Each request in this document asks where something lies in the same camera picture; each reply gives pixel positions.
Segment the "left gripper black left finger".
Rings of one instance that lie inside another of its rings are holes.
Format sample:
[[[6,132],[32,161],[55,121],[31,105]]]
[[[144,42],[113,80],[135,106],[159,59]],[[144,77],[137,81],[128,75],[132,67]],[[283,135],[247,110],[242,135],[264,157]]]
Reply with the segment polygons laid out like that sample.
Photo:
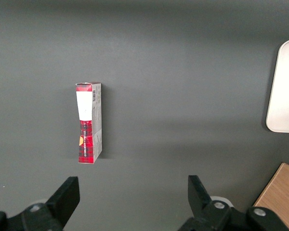
[[[80,202],[79,179],[68,177],[45,202],[7,217],[0,211],[0,231],[62,231]]]

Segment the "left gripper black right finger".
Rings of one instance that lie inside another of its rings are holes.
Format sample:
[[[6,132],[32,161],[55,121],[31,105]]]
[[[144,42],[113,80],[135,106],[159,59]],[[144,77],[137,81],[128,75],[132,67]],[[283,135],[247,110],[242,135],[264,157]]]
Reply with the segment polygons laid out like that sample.
[[[250,207],[239,212],[222,200],[213,200],[197,175],[188,176],[188,201],[193,216],[180,231],[287,231],[288,227],[272,210]]]

